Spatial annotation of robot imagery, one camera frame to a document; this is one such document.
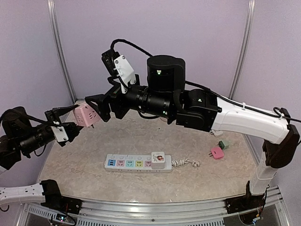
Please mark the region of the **pink cube socket adapter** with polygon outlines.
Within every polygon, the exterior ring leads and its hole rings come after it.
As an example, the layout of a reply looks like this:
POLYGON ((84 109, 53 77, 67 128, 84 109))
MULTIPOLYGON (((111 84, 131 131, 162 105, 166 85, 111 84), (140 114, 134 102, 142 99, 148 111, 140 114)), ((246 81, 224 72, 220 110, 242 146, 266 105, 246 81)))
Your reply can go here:
POLYGON ((96 111, 87 103, 80 104, 78 107, 73 109, 72 112, 75 116, 77 125, 82 127, 93 126, 96 122, 101 120, 96 111))

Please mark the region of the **white cube socket adapter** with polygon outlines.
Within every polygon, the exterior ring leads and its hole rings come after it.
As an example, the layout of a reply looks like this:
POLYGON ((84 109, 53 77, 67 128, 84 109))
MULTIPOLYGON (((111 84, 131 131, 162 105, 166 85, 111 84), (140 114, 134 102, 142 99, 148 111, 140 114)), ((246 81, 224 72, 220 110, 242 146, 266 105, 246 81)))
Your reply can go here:
POLYGON ((151 168, 153 170, 161 170, 165 168, 165 153, 152 152, 151 153, 151 168))

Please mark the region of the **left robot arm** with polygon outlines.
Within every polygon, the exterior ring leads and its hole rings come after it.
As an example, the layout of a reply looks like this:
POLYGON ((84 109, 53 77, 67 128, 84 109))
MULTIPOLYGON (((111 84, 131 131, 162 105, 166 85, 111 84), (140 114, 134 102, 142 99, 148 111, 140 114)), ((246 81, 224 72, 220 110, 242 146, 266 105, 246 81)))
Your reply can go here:
MULTIPOLYGON (((46 120, 37 119, 26 113, 22 106, 6 110, 0 117, 5 135, 0 138, 0 172, 11 169, 22 156, 30 158, 31 153, 46 148, 56 141, 60 146, 72 142, 79 135, 82 126, 74 122, 61 122, 63 116, 77 105, 53 108, 46 111, 46 120)), ((61 211, 62 213, 79 214, 82 200, 63 196, 55 180, 42 180, 36 184, 21 187, 0 189, 0 204, 40 203, 41 206, 61 211)))

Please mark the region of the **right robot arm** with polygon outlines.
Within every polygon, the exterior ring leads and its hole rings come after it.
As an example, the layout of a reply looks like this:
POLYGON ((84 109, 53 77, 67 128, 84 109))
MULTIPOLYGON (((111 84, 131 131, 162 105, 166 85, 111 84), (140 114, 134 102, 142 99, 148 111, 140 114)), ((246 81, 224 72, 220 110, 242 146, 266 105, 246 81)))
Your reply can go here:
POLYGON ((289 112, 275 107, 273 111, 232 101, 211 89, 193 84, 186 90, 185 61, 168 55, 147 59, 147 86, 125 56, 103 56, 112 88, 105 94, 87 96, 85 101, 103 121, 111 114, 122 119, 129 110, 166 118, 167 123, 209 132, 231 131, 264 140, 261 161, 255 176, 247 182, 246 193, 228 198, 228 213, 263 208, 266 191, 278 169, 287 166, 300 144, 300 134, 289 112))

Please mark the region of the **white multicolour power strip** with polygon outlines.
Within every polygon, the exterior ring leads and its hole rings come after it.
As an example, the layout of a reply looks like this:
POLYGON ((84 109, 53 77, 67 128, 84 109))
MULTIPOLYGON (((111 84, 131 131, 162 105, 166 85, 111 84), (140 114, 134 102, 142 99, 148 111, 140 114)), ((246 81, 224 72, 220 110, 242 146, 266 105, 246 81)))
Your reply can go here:
POLYGON ((107 154, 104 168, 107 171, 138 172, 138 173, 168 173, 172 171, 170 155, 164 157, 165 166, 156 169, 152 166, 151 155, 139 154, 107 154))

